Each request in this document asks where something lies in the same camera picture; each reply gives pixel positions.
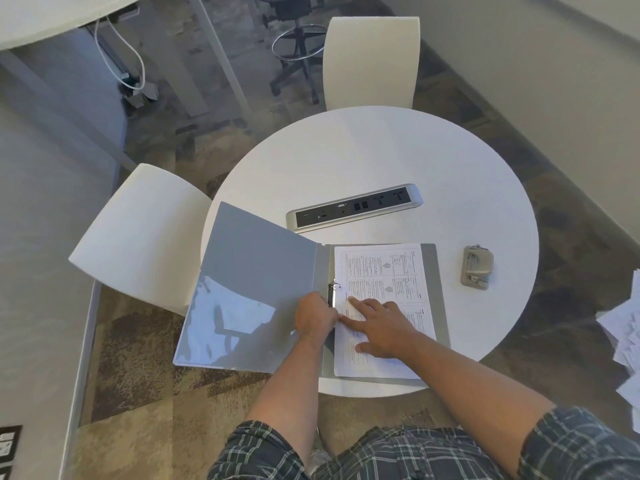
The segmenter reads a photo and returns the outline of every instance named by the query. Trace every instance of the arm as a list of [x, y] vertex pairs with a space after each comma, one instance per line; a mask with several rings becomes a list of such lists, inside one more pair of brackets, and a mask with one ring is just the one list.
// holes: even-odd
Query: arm
[[296, 311], [300, 338], [246, 417], [274, 428], [304, 463], [316, 435], [320, 354], [337, 320], [337, 311], [327, 306], [320, 293], [302, 297]]
[[356, 298], [349, 302], [366, 318], [354, 321], [340, 316], [347, 327], [369, 339], [356, 351], [407, 364], [492, 459], [516, 477], [523, 443], [553, 403], [418, 332], [393, 302], [381, 305]]

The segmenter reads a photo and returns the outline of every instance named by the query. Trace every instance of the tabletop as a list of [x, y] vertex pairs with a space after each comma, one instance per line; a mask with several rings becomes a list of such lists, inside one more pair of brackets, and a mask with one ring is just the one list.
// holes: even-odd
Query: tabletop
[[[395, 107], [352, 107], [311, 116], [258, 144], [212, 202], [202, 254], [221, 201], [285, 227], [288, 211], [401, 184], [418, 186], [415, 209], [305, 233], [323, 244], [436, 244], [451, 347], [480, 360], [526, 305], [538, 270], [538, 229], [516, 175], [465, 129]], [[465, 246], [495, 258], [489, 290], [460, 284]], [[420, 387], [321, 378], [320, 392], [348, 397]]]
[[0, 0], [0, 50], [80, 27], [138, 0]]

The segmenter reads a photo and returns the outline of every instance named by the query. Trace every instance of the chair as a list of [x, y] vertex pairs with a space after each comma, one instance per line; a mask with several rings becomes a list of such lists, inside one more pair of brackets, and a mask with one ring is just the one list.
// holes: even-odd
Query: chair
[[369, 105], [411, 109], [419, 57], [418, 17], [333, 17], [323, 56], [327, 110]]
[[200, 272], [200, 242], [211, 206], [190, 183], [140, 164], [114, 193], [69, 261], [122, 293], [180, 315]]
[[[316, 38], [326, 35], [326, 27], [315, 23], [309, 23], [307, 25], [300, 24], [300, 18], [305, 15], [309, 15], [313, 8], [311, 0], [260, 0], [268, 3], [276, 11], [276, 19], [281, 22], [294, 21], [295, 28], [288, 30], [279, 35], [274, 40], [271, 50], [273, 55], [279, 58], [282, 64], [282, 71], [278, 76], [270, 81], [271, 93], [274, 96], [280, 95], [280, 85], [285, 80], [290, 78], [293, 74], [302, 70], [305, 74], [305, 78], [308, 80], [309, 87], [311, 88], [311, 97], [313, 104], [320, 103], [320, 97], [318, 97], [316, 91], [316, 85], [311, 77], [311, 66], [322, 65], [322, 57], [320, 53], [324, 49], [324, 44], [320, 44], [313, 49], [307, 47], [307, 41], [311, 38]], [[264, 24], [267, 26], [269, 23], [268, 18], [265, 17]], [[283, 39], [295, 40], [296, 45], [292, 54], [278, 54], [276, 51], [276, 45]]]

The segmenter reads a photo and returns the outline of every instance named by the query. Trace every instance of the chair base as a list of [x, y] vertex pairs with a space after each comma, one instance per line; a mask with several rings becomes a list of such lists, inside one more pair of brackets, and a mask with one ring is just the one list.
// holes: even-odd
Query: chair base
[[[312, 50], [308, 50], [307, 40], [325, 35], [326, 28], [324, 26], [313, 23], [309, 25], [300, 25], [300, 21], [296, 20], [296, 27], [294, 29], [286, 31], [277, 37], [271, 46], [271, 50], [273, 51], [273, 55], [280, 59], [282, 71], [269, 83], [271, 93], [274, 96], [280, 95], [281, 83], [299, 70], [302, 70], [305, 74], [305, 79], [308, 81], [309, 87], [311, 88], [313, 104], [320, 104], [320, 97], [317, 94], [316, 85], [311, 77], [310, 69], [312, 65], [322, 65], [322, 57], [320, 57], [319, 54], [324, 50], [324, 43]], [[292, 39], [296, 41], [296, 47], [293, 54], [279, 55], [276, 52], [276, 44], [281, 39]]]

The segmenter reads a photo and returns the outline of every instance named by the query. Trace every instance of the black office chair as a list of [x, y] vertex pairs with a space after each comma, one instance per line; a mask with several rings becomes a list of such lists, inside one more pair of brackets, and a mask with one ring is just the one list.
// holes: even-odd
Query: black office chair
[[[310, 38], [316, 38], [326, 35], [326, 27], [317, 25], [315, 23], [309, 23], [307, 25], [300, 24], [300, 18], [305, 15], [309, 15], [313, 8], [323, 7], [324, 0], [319, 0], [318, 6], [311, 5], [311, 0], [260, 0], [268, 3], [276, 10], [275, 19], [281, 22], [287, 22], [293, 20], [296, 27], [292, 30], [286, 31], [279, 35], [273, 42], [271, 50], [273, 55], [280, 59], [282, 64], [282, 71], [278, 76], [270, 81], [271, 92], [274, 96], [280, 94], [280, 85], [285, 80], [290, 78], [295, 72], [300, 69], [305, 74], [305, 79], [308, 80], [311, 87], [311, 97], [314, 104], [320, 103], [320, 98], [316, 92], [316, 85], [313, 78], [311, 78], [311, 66], [322, 65], [322, 56], [320, 53], [324, 50], [324, 41], [317, 47], [309, 50], [307, 49], [307, 40]], [[270, 19], [266, 16], [263, 17], [265, 27], [268, 26]], [[290, 39], [296, 41], [296, 46], [293, 54], [280, 55], [276, 51], [276, 44], [281, 39]]]

